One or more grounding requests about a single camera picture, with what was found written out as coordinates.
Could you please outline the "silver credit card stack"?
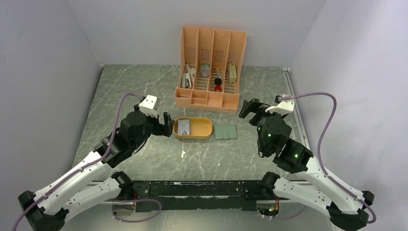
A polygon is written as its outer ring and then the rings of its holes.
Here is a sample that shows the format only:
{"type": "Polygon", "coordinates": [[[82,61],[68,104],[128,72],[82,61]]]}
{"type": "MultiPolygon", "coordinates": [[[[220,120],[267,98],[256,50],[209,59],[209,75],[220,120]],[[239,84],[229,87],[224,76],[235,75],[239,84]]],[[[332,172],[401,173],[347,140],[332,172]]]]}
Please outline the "silver credit card stack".
{"type": "Polygon", "coordinates": [[[191,134],[191,121],[189,119],[178,120],[178,135],[191,134]]]}

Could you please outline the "mint green card holder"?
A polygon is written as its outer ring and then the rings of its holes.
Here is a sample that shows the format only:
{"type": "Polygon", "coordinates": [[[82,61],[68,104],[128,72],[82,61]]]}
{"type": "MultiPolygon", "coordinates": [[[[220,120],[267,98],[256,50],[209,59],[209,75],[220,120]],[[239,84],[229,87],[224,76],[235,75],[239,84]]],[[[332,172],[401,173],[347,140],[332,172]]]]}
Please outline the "mint green card holder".
{"type": "Polygon", "coordinates": [[[214,126],[216,140],[232,140],[237,138],[236,127],[233,124],[221,124],[214,126]]]}

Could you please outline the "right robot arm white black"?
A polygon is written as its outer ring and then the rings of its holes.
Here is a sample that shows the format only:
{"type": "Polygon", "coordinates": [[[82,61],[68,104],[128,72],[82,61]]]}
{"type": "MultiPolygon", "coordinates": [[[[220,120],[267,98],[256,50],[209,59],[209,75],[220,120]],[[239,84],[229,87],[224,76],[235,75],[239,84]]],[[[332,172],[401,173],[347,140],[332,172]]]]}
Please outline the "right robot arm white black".
{"type": "Polygon", "coordinates": [[[286,198],[306,205],[327,216],[333,225],[344,231],[364,228],[369,222],[366,211],[373,203],[374,194],[359,191],[324,170],[316,155],[290,138],[292,128],[284,118],[293,112],[294,106],[293,100],[283,100],[275,106],[256,98],[243,102],[239,117],[255,114],[249,123],[256,127],[258,155],[262,158],[273,155],[273,162],[280,169],[315,187],[298,185],[268,172],[260,182],[261,196],[286,198]]]}

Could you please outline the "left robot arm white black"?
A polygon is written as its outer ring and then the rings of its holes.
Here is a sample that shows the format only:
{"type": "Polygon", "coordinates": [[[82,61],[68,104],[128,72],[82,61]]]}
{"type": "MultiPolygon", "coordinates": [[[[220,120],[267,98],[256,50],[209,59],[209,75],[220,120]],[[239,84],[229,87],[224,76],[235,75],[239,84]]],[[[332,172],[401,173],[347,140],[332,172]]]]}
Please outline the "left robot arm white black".
{"type": "Polygon", "coordinates": [[[150,136],[170,137],[175,121],[167,112],[163,117],[161,124],[158,115],[133,111],[120,122],[115,121],[111,134],[79,164],[49,186],[19,195],[21,217],[35,231],[59,231],[70,219],[102,201],[124,201],[136,195],[133,181],[123,171],[113,173],[96,186],[86,186],[139,151],[150,136]]]}

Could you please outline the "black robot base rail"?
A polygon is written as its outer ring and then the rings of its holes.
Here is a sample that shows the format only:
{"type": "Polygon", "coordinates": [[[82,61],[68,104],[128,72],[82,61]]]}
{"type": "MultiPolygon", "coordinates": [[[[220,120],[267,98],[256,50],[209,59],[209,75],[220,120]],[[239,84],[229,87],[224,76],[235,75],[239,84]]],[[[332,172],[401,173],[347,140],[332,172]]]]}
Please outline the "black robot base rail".
{"type": "Polygon", "coordinates": [[[271,187],[259,180],[232,181],[134,181],[132,189],[116,200],[137,200],[136,212],[196,209],[257,211],[258,202],[275,203],[271,187]]]}

